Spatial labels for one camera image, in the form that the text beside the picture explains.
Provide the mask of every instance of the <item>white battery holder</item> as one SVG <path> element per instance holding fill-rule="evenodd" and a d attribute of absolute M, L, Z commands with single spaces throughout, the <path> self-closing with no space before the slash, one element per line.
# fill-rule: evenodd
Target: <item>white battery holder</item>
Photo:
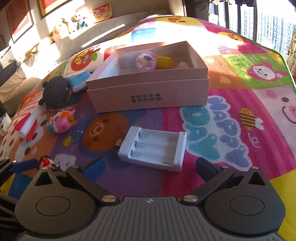
<path fill-rule="evenodd" d="M 146 167 L 180 172 L 186 132 L 168 132 L 131 126 L 118 151 L 120 160 Z"/>

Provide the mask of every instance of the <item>plush toy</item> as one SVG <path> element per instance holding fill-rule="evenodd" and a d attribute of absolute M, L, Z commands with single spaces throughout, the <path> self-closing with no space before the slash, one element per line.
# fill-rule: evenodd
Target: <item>plush toy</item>
<path fill-rule="evenodd" d="M 81 29 L 86 26 L 94 25 L 95 19 L 86 7 L 78 9 L 71 18 L 72 22 L 77 23 L 77 29 Z"/>
<path fill-rule="evenodd" d="M 68 28 L 65 24 L 61 23 L 54 27 L 52 31 L 52 38 L 55 42 L 69 35 Z"/>
<path fill-rule="evenodd" d="M 64 18 L 62 18 L 62 23 L 65 24 L 68 28 L 68 32 L 71 34 L 77 30 L 78 23 L 73 22 L 71 19 L 66 21 Z"/>
<path fill-rule="evenodd" d="M 74 121 L 75 110 L 61 110 L 49 120 L 45 128 L 49 134 L 63 134 L 67 132 Z"/>
<path fill-rule="evenodd" d="M 79 22 L 81 19 L 84 19 L 84 17 L 85 17 L 84 11 L 79 10 L 75 12 L 71 20 L 76 23 L 76 22 Z"/>
<path fill-rule="evenodd" d="M 70 92 L 68 80 L 59 75 L 43 82 L 42 86 L 44 90 L 40 103 L 45 103 L 47 108 L 51 110 L 63 109 Z"/>
<path fill-rule="evenodd" d="M 79 29 L 82 29 L 84 27 L 86 27 L 84 19 L 79 20 L 77 29 L 79 30 Z"/>
<path fill-rule="evenodd" d="M 86 26 L 94 25 L 94 22 L 95 22 L 94 15 L 90 12 L 87 12 L 87 14 L 85 14 L 84 16 L 84 21 Z"/>
<path fill-rule="evenodd" d="M 287 59 L 288 67 L 292 73 L 294 81 L 296 81 L 296 53 L 291 54 Z"/>

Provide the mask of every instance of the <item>battery spring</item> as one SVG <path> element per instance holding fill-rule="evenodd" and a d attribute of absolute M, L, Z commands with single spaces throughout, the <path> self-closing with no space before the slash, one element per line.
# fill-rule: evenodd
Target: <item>battery spring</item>
<path fill-rule="evenodd" d="M 139 147 L 144 147 L 144 146 L 145 146 L 145 143 L 135 141 L 135 147 L 137 147 L 137 146 L 139 146 Z"/>
<path fill-rule="evenodd" d="M 139 131 L 138 136 L 139 136 L 139 138 L 140 138 L 140 137 L 147 138 L 147 137 L 148 137 L 148 134 Z"/>
<path fill-rule="evenodd" d="M 141 155 L 142 155 L 141 152 L 131 150 L 131 156 L 141 156 Z"/>

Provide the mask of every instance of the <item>window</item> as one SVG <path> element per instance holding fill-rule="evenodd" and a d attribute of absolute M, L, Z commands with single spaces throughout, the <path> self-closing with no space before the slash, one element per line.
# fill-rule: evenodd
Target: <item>window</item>
<path fill-rule="evenodd" d="M 240 3 L 243 0 L 223 3 L 224 11 L 220 10 L 222 3 L 219 3 L 219 20 L 223 20 L 219 24 L 228 27 L 229 23 L 230 30 L 286 54 L 296 26 L 293 5 L 288 0 L 254 0 L 254 7 Z"/>

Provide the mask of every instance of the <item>cartoon apple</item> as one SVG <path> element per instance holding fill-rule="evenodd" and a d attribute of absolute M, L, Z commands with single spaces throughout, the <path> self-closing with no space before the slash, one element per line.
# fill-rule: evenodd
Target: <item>cartoon apple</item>
<path fill-rule="evenodd" d="M 94 47 L 91 47 L 89 49 L 84 50 L 83 52 L 79 53 L 71 63 L 71 69 L 73 71 L 80 71 L 86 68 L 91 61 L 96 61 L 98 55 L 97 51 L 99 51 L 100 48 L 94 51 Z"/>

